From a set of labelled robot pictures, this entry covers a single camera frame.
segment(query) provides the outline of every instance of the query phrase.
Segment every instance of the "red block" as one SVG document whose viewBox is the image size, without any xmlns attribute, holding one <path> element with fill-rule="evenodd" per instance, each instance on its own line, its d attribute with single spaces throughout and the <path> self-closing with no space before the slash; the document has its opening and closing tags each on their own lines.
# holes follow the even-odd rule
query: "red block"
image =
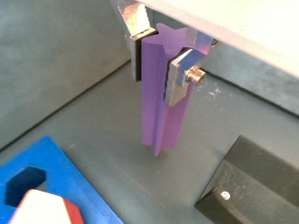
<svg viewBox="0 0 299 224">
<path fill-rule="evenodd" d="M 9 224 L 84 224 L 79 208 L 63 197 L 30 190 L 22 197 Z"/>
</svg>

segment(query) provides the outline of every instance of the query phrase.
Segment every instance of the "screw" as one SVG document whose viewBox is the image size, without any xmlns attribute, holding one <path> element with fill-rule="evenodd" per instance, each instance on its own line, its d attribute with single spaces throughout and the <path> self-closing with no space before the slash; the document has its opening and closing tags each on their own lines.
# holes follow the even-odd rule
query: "screw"
<svg viewBox="0 0 299 224">
<path fill-rule="evenodd" d="M 203 83 L 204 77 L 205 73 L 196 66 L 184 72 L 185 81 L 195 86 Z"/>
<path fill-rule="evenodd" d="M 220 196 L 224 200 L 228 200 L 229 199 L 229 193 L 228 192 L 221 192 L 220 193 Z"/>
</svg>

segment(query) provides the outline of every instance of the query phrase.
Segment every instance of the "cutout hole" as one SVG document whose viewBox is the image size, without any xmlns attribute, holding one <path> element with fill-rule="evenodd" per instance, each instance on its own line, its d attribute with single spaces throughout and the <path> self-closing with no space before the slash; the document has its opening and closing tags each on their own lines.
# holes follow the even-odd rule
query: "cutout hole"
<svg viewBox="0 0 299 224">
<path fill-rule="evenodd" d="M 45 191 L 45 180 L 44 170 L 26 167 L 6 184 L 4 203 L 10 207 L 17 207 L 30 189 Z"/>
</svg>

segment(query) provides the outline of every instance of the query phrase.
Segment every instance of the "purple rectangular prism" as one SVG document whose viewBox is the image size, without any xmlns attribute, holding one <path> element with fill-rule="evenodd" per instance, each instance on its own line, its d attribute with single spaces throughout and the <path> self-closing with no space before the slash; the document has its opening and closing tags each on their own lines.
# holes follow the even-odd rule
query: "purple rectangular prism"
<svg viewBox="0 0 299 224">
<path fill-rule="evenodd" d="M 192 46 L 184 42 L 187 28 L 173 30 L 164 24 L 156 27 L 159 34 L 144 38 L 141 46 L 143 144 L 153 147 L 155 156 L 176 145 L 192 93 L 189 85 L 185 97 L 173 107 L 164 102 L 168 62 L 183 48 Z"/>
</svg>

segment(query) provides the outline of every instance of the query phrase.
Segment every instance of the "blue foam tray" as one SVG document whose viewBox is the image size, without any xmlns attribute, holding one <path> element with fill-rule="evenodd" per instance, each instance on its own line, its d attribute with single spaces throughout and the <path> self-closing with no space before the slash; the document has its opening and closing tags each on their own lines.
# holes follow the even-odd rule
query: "blue foam tray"
<svg viewBox="0 0 299 224">
<path fill-rule="evenodd" d="M 10 203 L 6 201 L 14 201 L 20 189 L 28 188 L 25 185 L 33 186 L 33 182 L 43 180 L 39 171 L 45 174 L 45 192 L 60 195 L 79 207 L 87 224 L 123 223 L 48 136 L 0 166 L 0 223 L 10 220 L 16 209 L 14 206 L 6 205 Z"/>
</svg>

